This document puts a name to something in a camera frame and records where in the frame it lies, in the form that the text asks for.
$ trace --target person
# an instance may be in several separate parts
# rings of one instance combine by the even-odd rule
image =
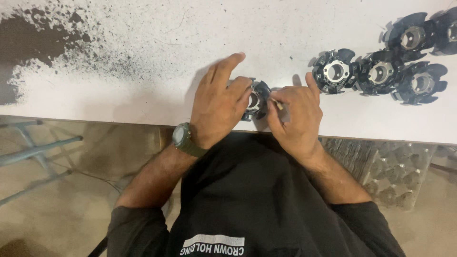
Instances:
[[[252,80],[232,70],[232,54],[211,66],[195,94],[191,141],[149,161],[119,197],[108,227],[117,256],[405,256],[370,195],[318,140],[323,113],[311,75],[273,91],[272,136],[234,134]],[[288,105],[282,122],[273,100]],[[182,178],[181,212],[170,232],[161,207]]]

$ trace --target white table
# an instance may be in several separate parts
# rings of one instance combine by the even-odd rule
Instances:
[[[17,2],[3,0],[0,12],[10,15]],[[365,57],[384,48],[379,35],[388,22],[422,11],[430,17],[457,5],[451,0],[61,2],[89,10],[77,11],[85,21],[77,26],[101,41],[81,44],[105,60],[95,63],[74,50],[68,51],[70,63],[61,56],[52,68],[18,66],[24,96],[17,104],[0,106],[0,114],[177,125],[190,120],[198,82],[219,58],[244,51],[247,57],[232,78],[256,77],[272,88],[283,87],[291,85],[293,74],[304,81],[312,69],[310,60],[323,51],[349,48],[356,57]],[[44,9],[46,3],[30,0],[19,6]],[[390,95],[363,97],[351,89],[339,95],[321,94],[324,117],[319,134],[457,144],[457,55],[429,54],[422,60],[449,69],[441,78],[449,82],[448,88],[435,94],[436,102],[404,106]],[[235,129],[267,128],[240,122]]]

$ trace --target concrete floor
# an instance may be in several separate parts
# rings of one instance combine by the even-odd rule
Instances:
[[[24,119],[0,117],[0,123],[18,121]],[[57,173],[71,169],[73,174],[0,206],[0,256],[87,256],[105,236],[118,196],[108,183],[136,172],[160,150],[159,129],[137,124],[45,121],[28,130],[37,145],[77,135],[83,135],[84,141],[46,154]],[[18,132],[0,128],[0,155],[24,147]],[[0,167],[0,199],[46,177],[35,160]],[[179,214],[179,202],[178,185],[166,219],[169,228]],[[455,255],[457,175],[430,169],[413,211],[381,211],[407,256]]]

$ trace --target wristwatch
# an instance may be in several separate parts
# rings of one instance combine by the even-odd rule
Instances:
[[[182,152],[200,158],[208,152],[207,149],[198,147],[191,141],[191,130],[189,123],[181,123],[173,131],[172,141],[175,147]]]

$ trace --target watch strap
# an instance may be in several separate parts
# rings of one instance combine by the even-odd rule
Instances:
[[[200,148],[196,144],[194,144],[194,142],[192,142],[190,138],[185,138],[184,142],[182,142],[182,144],[180,146],[177,146],[177,148],[179,150],[187,153],[188,155],[191,155],[191,156],[194,156],[197,158],[202,157],[203,155],[205,155],[205,153],[208,152],[207,149]]]

